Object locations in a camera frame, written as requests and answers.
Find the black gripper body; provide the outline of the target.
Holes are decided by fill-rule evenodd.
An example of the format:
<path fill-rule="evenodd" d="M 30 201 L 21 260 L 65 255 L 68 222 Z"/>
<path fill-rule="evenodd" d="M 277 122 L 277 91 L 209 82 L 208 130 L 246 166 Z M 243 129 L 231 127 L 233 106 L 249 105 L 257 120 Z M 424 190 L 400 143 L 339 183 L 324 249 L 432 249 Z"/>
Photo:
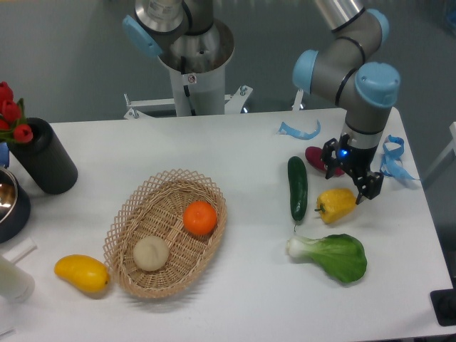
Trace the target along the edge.
<path fill-rule="evenodd" d="M 377 146 L 368 149 L 354 147 L 349 144 L 349 134 L 343 134 L 338 141 L 336 148 L 336 160 L 338 167 L 354 180 L 359 180 L 367 176 L 371 171 Z"/>

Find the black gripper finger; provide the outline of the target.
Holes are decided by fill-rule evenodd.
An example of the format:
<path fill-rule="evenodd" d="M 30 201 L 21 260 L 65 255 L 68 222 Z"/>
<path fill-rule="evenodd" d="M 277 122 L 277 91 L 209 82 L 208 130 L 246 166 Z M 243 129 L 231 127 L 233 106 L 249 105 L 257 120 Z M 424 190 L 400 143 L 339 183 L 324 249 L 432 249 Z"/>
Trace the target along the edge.
<path fill-rule="evenodd" d="M 339 161 L 335 155 L 338 147 L 338 141 L 335 138 L 325 142 L 321 151 L 321 161 L 326 168 L 325 178 L 332 178 L 338 171 L 341 171 L 339 167 Z"/>
<path fill-rule="evenodd" d="M 384 175 L 381 172 L 367 171 L 364 175 L 356 176 L 354 184 L 358 189 L 356 204 L 363 200 L 371 200 L 380 194 Z"/>

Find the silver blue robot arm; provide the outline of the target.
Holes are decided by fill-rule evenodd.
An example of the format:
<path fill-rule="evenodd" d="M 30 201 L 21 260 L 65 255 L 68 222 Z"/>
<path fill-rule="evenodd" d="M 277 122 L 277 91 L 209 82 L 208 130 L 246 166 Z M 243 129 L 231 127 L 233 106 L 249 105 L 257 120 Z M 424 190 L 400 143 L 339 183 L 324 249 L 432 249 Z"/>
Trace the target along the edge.
<path fill-rule="evenodd" d="M 292 73 L 296 87 L 332 102 L 346 112 L 339 138 L 321 153 L 326 178 L 343 170 L 358 190 L 357 203 L 380 194 L 383 175 L 371 169 L 390 112 L 398 99 L 399 72 L 372 62 L 390 33 L 384 14 L 362 1 L 316 1 L 334 40 L 325 51 L 307 50 Z"/>

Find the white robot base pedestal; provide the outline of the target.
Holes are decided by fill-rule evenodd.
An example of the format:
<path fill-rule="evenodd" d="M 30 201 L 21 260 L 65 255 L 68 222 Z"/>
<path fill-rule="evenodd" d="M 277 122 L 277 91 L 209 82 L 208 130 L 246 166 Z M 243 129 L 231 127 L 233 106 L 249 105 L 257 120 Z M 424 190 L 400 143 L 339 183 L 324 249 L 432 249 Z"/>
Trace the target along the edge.
<path fill-rule="evenodd" d="M 301 108 L 291 83 L 295 18 L 269 1 L 136 1 L 130 42 L 169 77 L 177 116 Z"/>

